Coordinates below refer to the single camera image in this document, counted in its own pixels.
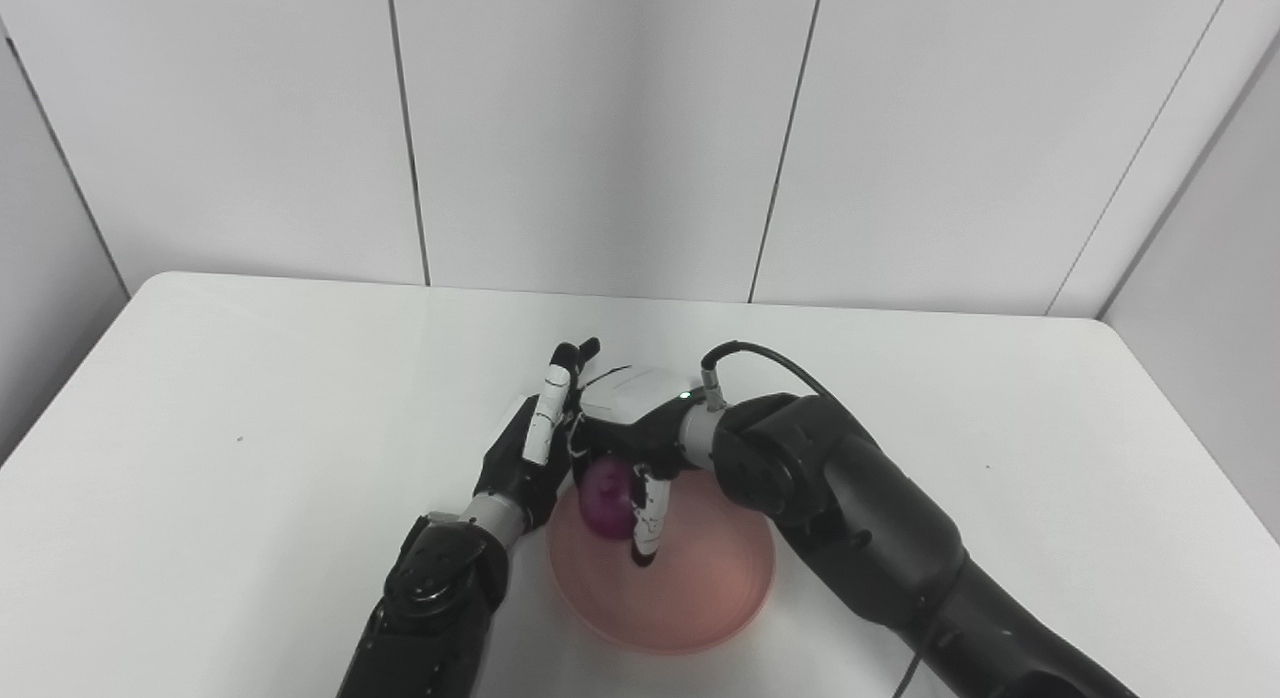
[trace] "black cable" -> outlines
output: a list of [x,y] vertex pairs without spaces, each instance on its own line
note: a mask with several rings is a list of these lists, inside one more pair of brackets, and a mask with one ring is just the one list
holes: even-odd
[[942,626],[942,611],[946,610],[947,603],[951,603],[951,598],[956,594],[956,584],[960,583],[960,574],[964,572],[965,566],[969,565],[969,556],[965,553],[965,560],[960,564],[960,569],[954,576],[951,576],[951,584],[947,585],[946,597],[938,603],[938,607],[933,610],[933,617],[929,619],[929,625],[924,629],[924,637],[920,638],[919,645],[915,647],[915,654],[911,656],[911,662],[906,665],[906,672],[902,674],[902,680],[897,684],[897,690],[893,692],[892,698],[902,698],[906,693],[906,686],[911,684],[911,679],[915,678],[915,669],[920,667],[920,661],[924,660],[924,651],[933,643],[937,638],[938,629]]
[[790,370],[796,378],[804,382],[814,393],[818,393],[823,398],[832,398],[832,401],[840,402],[836,396],[827,391],[827,388],[818,383],[818,379],[809,375],[809,371],[800,368],[794,360],[783,356],[781,352],[773,351],[773,348],[765,348],[764,346],[756,343],[748,343],[746,341],[730,341],[727,343],[721,343],[703,356],[703,370],[714,370],[716,362],[722,360],[723,356],[730,356],[733,353],[755,353],[758,356],[764,356],[771,361],[781,365],[782,368]]

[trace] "robotic hand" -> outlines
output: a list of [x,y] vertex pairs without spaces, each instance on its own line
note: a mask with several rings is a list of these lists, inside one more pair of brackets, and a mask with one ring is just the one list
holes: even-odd
[[[543,397],[526,401],[486,453],[462,519],[428,516],[413,526],[340,698],[470,694],[506,590],[507,549],[547,521],[567,464],[580,479],[604,453],[635,466],[637,565],[660,560],[669,480],[682,470],[714,471],[724,494],[772,519],[852,612],[915,651],[896,695],[923,660],[960,698],[1133,698],[978,567],[942,508],[785,356],[731,342],[703,359],[701,387],[636,366],[579,387],[598,348],[594,339],[561,345]],[[786,366],[817,394],[773,393],[730,406],[717,362],[741,351]],[[530,452],[544,444],[547,452]]]
[[561,343],[541,393],[517,407],[485,453],[462,515],[429,514],[410,529],[339,698],[471,695],[490,620],[507,594],[508,553],[556,506],[581,420],[579,377],[599,350],[595,338]]

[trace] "cable connector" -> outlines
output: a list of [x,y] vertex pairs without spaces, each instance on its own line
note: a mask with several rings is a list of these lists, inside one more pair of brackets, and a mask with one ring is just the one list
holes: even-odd
[[714,368],[703,369],[703,392],[707,396],[707,411],[716,414],[723,411],[728,407],[728,402],[724,400],[724,392],[719,387],[719,377],[716,374]]

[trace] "white fingertip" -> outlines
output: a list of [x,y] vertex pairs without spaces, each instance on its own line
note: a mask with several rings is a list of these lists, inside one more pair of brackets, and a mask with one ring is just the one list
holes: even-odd
[[525,434],[525,450],[521,456],[526,461],[547,465],[547,457],[552,450],[552,435],[556,433],[556,426],[559,425],[564,398],[568,397],[570,378],[568,370],[562,366],[547,366],[543,391],[538,394],[538,406],[534,407],[534,418],[529,421],[529,433]]
[[644,506],[635,506],[636,528],[632,533],[636,551],[641,556],[653,556],[658,552],[658,543],[662,539],[662,525],[667,519],[667,502],[671,497],[671,482],[659,480],[648,470],[637,471],[644,479]]

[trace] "panel seam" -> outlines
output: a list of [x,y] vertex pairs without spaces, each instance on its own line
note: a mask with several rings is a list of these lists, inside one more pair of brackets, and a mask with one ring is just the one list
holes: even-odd
[[396,0],[387,0],[387,13],[390,18],[392,51],[396,56],[396,83],[399,90],[401,120],[404,126],[404,150],[408,154],[408,178],[413,188],[413,219],[417,223],[417,248],[422,257],[422,284],[431,284],[431,269],[426,260],[426,229],[422,225],[422,193],[417,183],[417,158],[413,154],[413,128],[408,118],[408,92],[404,88],[404,58],[399,45],[399,20],[396,15]]
[[111,266],[111,274],[115,275],[115,282],[119,284],[124,297],[129,298],[132,296],[128,286],[124,284],[124,277],[120,274],[120,266],[115,263],[115,256],[111,254],[111,248],[106,245],[106,238],[102,236],[102,228],[99,227],[97,219],[93,218],[92,209],[88,207],[88,201],[84,199],[84,191],[81,188],[79,181],[76,178],[76,172],[72,170],[70,161],[67,160],[67,151],[63,150],[63,142],[58,138],[58,132],[54,129],[54,124],[49,120],[49,113],[45,111],[45,104],[41,102],[40,93],[36,92],[36,83],[31,82],[31,74],[27,73],[27,65],[22,63],[22,56],[18,55],[18,46],[10,37],[5,37],[5,44],[9,45],[9,53],[13,55],[14,63],[18,64],[18,73],[22,74],[23,83],[27,83],[27,92],[31,93],[31,100],[35,101],[36,110],[40,111],[40,119],[45,123],[45,132],[49,134],[50,141],[52,141],[54,150],[58,151],[58,160],[63,164],[63,170],[67,172],[67,178],[72,182],[72,188],[76,191],[76,200],[79,201],[81,209],[84,210],[84,216],[88,218],[88,224],[93,231],[93,237],[97,239],[97,245],[102,248],[102,255],[106,256],[108,265]]
[[1188,67],[1192,64],[1192,60],[1196,59],[1196,54],[1199,51],[1201,44],[1204,41],[1204,36],[1212,27],[1213,20],[1217,18],[1217,14],[1222,9],[1222,4],[1225,4],[1225,1],[1226,0],[1217,0],[1217,5],[1215,5],[1212,13],[1210,13],[1199,36],[1196,37],[1196,44],[1192,45],[1192,50],[1187,54],[1187,60],[1183,61],[1183,67],[1178,70],[1178,76],[1174,77],[1174,82],[1169,87],[1169,91],[1165,92],[1164,100],[1160,101],[1160,108],[1156,109],[1156,115],[1152,115],[1151,123],[1147,124],[1147,131],[1143,132],[1142,138],[1139,138],[1133,155],[1129,156],[1129,161],[1126,161],[1124,170],[1120,170],[1120,178],[1116,179],[1115,187],[1111,188],[1111,195],[1107,196],[1107,201],[1102,204],[1102,210],[1098,213],[1098,218],[1093,220],[1089,233],[1084,237],[1084,243],[1082,243],[1080,250],[1075,252],[1075,257],[1071,260],[1071,265],[1068,266],[1066,274],[1062,277],[1062,282],[1059,283],[1057,291],[1053,292],[1053,297],[1050,298],[1048,306],[1044,307],[1046,316],[1053,310],[1053,306],[1057,305],[1057,300],[1061,296],[1062,289],[1066,288],[1066,283],[1071,279],[1071,274],[1075,273],[1075,265],[1079,264],[1084,251],[1088,250],[1089,243],[1093,241],[1093,233],[1097,233],[1098,227],[1102,225],[1102,219],[1106,218],[1107,210],[1111,209],[1111,202],[1115,201],[1116,195],[1120,192],[1120,187],[1124,186],[1125,179],[1129,177],[1129,170],[1133,169],[1134,161],[1137,161],[1138,156],[1142,155],[1142,149],[1147,145],[1147,140],[1151,137],[1152,129],[1155,129],[1156,124],[1160,123],[1160,117],[1165,114],[1165,108],[1169,105],[1170,97],[1178,91],[1178,86],[1181,83],[1183,76],[1187,74]]
[[773,223],[773,206],[778,201],[778,186],[782,183],[782,164],[787,160],[787,146],[791,143],[791,127],[796,120],[796,105],[800,104],[800,86],[804,83],[804,72],[809,65],[809,47],[813,47],[813,31],[818,24],[818,9],[822,0],[813,0],[813,15],[809,18],[809,32],[804,38],[804,53],[800,55],[800,73],[796,74],[796,88],[791,95],[791,110],[787,113],[787,129],[782,133],[782,151],[778,154],[778,169],[773,174],[773,188],[769,191],[769,206],[764,211],[764,231],[760,233],[760,247],[755,252],[755,270],[751,272],[751,288],[746,293],[746,302],[755,302],[755,283],[760,279],[760,263],[764,260],[764,242],[769,238],[769,225]]

